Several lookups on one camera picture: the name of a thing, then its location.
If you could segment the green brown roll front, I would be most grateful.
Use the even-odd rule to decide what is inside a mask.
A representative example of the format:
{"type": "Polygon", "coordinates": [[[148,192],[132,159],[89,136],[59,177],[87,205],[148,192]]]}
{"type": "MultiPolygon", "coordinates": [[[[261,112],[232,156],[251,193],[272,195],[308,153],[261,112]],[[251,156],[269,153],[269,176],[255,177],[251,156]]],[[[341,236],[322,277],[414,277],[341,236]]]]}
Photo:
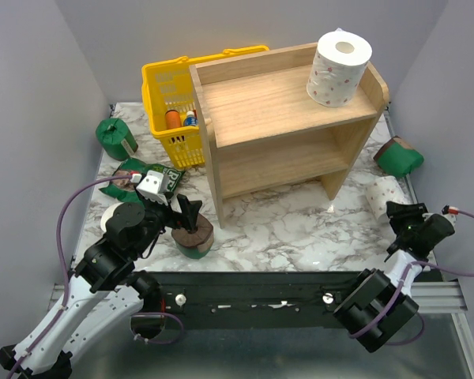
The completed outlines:
{"type": "Polygon", "coordinates": [[[186,229],[171,231],[177,249],[190,259],[199,260],[207,255],[214,243],[213,225],[201,214],[197,217],[196,230],[186,229]]]}

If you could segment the floral paper towel roll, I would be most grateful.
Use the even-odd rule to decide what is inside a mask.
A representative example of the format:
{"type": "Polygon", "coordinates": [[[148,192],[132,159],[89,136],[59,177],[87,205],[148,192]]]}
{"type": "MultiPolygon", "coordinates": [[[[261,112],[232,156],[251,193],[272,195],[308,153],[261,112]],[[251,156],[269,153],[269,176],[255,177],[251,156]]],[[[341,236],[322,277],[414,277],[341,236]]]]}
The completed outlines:
{"type": "Polygon", "coordinates": [[[393,176],[376,178],[367,184],[365,196],[375,219],[379,223],[386,223],[386,202],[392,201],[398,204],[407,205],[410,200],[407,198],[399,182],[393,176]]]}
{"type": "Polygon", "coordinates": [[[116,203],[111,206],[109,206],[104,212],[103,215],[101,216],[100,219],[100,228],[105,233],[107,231],[107,221],[114,215],[114,212],[116,208],[121,205],[121,203],[116,203]]]}
{"type": "Polygon", "coordinates": [[[318,40],[307,94],[324,107],[343,107],[356,93],[372,56],[371,45],[361,36],[342,29],[318,40]]]}

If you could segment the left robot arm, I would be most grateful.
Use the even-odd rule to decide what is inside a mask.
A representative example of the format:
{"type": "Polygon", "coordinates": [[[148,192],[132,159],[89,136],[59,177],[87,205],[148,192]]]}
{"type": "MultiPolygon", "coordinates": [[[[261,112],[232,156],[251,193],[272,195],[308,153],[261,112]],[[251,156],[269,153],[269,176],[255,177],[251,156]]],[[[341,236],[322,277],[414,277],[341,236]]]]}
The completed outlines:
{"type": "Polygon", "coordinates": [[[63,351],[64,345],[93,308],[120,284],[134,290],[132,302],[139,310],[164,309],[157,280],[146,271],[136,271],[134,262],[154,247],[166,229],[195,230],[201,201],[189,201],[182,194],[177,200],[179,211],[146,198],[114,209],[103,237],[87,248],[57,305],[23,341],[0,349],[0,364],[10,376],[53,378],[67,373],[70,354],[63,351]]]}

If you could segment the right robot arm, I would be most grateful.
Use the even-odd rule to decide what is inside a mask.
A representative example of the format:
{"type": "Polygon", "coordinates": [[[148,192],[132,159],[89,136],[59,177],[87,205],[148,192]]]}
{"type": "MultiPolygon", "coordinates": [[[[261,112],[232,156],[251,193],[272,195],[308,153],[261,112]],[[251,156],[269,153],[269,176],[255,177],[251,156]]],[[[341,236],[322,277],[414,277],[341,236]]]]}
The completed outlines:
{"type": "Polygon", "coordinates": [[[386,216],[395,234],[387,248],[383,270],[365,270],[333,316],[349,336],[373,353],[385,345],[413,316],[419,306],[412,285],[429,263],[430,252],[455,233],[456,212],[445,206],[430,213],[425,204],[386,203],[386,216]]]}

